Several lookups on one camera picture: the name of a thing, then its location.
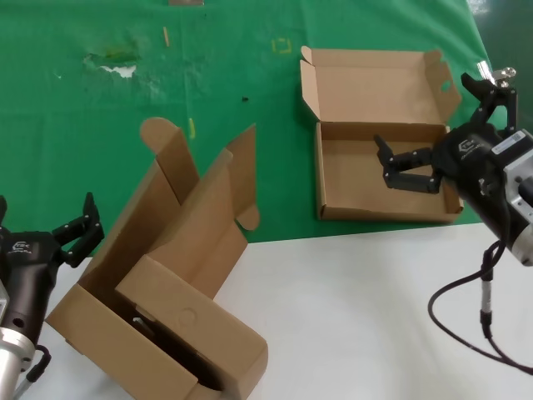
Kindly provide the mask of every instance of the metal cylinder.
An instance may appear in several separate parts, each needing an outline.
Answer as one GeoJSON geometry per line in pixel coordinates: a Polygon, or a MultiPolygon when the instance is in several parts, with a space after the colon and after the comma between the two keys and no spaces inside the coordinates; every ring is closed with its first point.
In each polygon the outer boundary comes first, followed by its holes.
{"type": "Polygon", "coordinates": [[[0,349],[0,400],[11,400],[17,387],[22,359],[11,350],[0,349]]]}
{"type": "Polygon", "coordinates": [[[0,400],[12,400],[21,372],[32,365],[35,347],[19,332],[0,328],[0,400]]]}

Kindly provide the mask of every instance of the box lid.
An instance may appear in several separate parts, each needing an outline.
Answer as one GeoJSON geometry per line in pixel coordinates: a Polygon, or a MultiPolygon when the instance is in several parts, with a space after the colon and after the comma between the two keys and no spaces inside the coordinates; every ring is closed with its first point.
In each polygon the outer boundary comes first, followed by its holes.
{"type": "Polygon", "coordinates": [[[301,53],[302,96],[323,122],[443,124],[461,103],[439,50],[301,53]]]}

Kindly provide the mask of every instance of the cardboard box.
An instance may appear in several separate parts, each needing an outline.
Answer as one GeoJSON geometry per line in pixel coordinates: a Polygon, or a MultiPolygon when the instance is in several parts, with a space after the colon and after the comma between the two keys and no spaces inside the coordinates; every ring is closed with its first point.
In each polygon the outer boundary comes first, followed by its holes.
{"type": "MultiPolygon", "coordinates": [[[[316,189],[321,219],[452,222],[453,189],[438,195],[389,189],[375,134],[395,153],[432,145],[461,102],[442,53],[317,50],[303,47],[303,99],[316,125],[316,189]]],[[[430,167],[414,170],[431,174],[430,167]]]]}
{"type": "Polygon", "coordinates": [[[212,299],[259,223],[255,128],[202,179],[178,127],[141,135],[156,161],[47,321],[138,400],[245,399],[267,343],[212,299]]]}

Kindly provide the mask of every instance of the circular mark on cardboard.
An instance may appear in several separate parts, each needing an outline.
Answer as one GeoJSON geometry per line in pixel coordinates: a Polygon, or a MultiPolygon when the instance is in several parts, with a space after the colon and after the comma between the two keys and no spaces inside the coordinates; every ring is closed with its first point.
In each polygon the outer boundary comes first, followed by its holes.
{"type": "Polygon", "coordinates": [[[183,328],[193,327],[197,323],[197,314],[191,308],[183,308],[177,321],[183,328]]]}

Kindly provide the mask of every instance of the box flap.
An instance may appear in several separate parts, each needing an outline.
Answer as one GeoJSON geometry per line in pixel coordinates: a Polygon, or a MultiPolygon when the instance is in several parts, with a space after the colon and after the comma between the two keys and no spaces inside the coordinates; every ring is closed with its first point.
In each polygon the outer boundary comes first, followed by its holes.
{"type": "Polygon", "coordinates": [[[117,290],[206,359],[220,373],[225,392],[248,397],[267,367],[261,336],[149,257],[117,290]]]}
{"type": "Polygon", "coordinates": [[[223,149],[149,252],[187,282],[234,223],[228,172],[231,160],[232,154],[223,149]]]}
{"type": "Polygon", "coordinates": [[[243,228],[259,226],[256,200],[256,126],[249,127],[227,145],[233,159],[229,165],[233,212],[243,228]]]}
{"type": "Polygon", "coordinates": [[[156,155],[177,200],[183,204],[200,180],[183,131],[165,118],[154,117],[141,125],[141,138],[156,155]]]}
{"type": "Polygon", "coordinates": [[[440,51],[301,52],[302,96],[323,122],[443,124],[461,102],[440,51]]]}

